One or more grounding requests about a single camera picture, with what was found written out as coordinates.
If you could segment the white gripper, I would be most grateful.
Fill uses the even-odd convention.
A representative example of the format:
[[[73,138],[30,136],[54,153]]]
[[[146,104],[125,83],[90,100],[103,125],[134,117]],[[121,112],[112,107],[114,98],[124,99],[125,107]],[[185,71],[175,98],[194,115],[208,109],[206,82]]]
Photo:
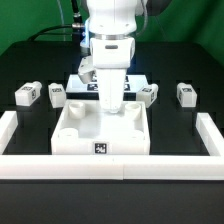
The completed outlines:
[[[93,66],[93,57],[84,57],[78,68],[78,76],[84,84],[96,75],[100,106],[108,112],[119,112],[124,96],[126,69],[104,69]]]

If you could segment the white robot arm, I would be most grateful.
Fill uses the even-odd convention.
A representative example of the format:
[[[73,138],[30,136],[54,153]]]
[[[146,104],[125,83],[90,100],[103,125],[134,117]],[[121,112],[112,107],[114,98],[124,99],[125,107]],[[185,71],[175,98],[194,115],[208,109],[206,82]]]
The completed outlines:
[[[78,75],[84,84],[96,75],[100,106],[117,113],[123,102],[127,69],[135,53],[136,16],[161,14],[172,0],[83,0],[87,5],[90,55],[81,60]]]

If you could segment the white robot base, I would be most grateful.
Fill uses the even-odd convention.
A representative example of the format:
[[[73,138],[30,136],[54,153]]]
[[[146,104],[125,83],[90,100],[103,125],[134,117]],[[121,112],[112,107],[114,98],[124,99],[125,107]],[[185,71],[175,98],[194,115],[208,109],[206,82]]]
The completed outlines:
[[[86,20],[84,23],[84,31],[82,33],[83,39],[80,42],[81,52],[88,54],[90,52],[90,38],[91,32],[89,30],[89,20]]]

